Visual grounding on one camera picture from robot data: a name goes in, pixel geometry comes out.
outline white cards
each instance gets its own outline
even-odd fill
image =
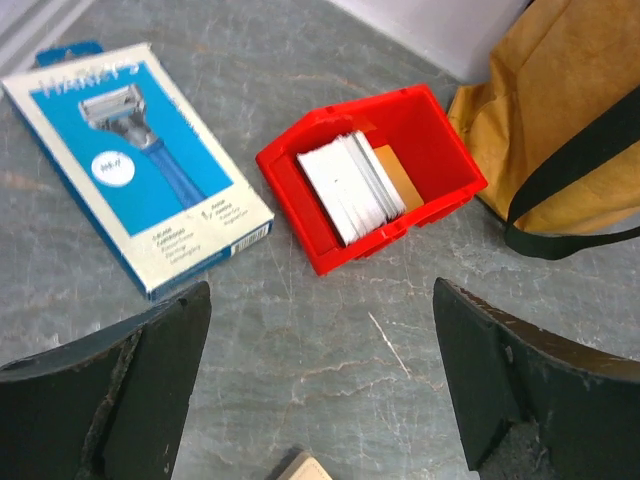
[[[406,211],[362,132],[300,154],[298,161],[345,246]]]

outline white label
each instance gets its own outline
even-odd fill
[[[250,233],[249,235],[247,235],[243,239],[238,240],[233,245],[233,247],[231,247],[231,255],[235,255],[236,253],[244,250],[245,248],[247,248],[252,243],[255,243],[258,240],[260,240],[267,233],[269,233],[269,224],[266,224],[264,227],[260,228],[259,230],[256,230],[255,232]]]
[[[102,152],[91,163],[91,173],[109,187],[124,187],[136,172],[133,160],[122,152]]]

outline razor image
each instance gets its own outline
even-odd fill
[[[113,90],[78,104],[80,113],[95,130],[120,135],[146,155],[162,173],[182,206],[187,209],[206,199],[146,123],[146,103],[137,85]]]

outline blue razor box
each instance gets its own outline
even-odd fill
[[[75,44],[38,60],[3,87],[150,300],[271,231],[273,212],[149,44]]]

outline razor blade head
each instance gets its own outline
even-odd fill
[[[85,121],[94,128],[104,128],[105,123],[144,112],[145,103],[137,85],[113,90],[97,97],[80,102],[80,113]]]
[[[158,139],[145,121],[146,104],[135,84],[89,98],[78,107],[91,128],[120,135],[136,148],[146,148]]]

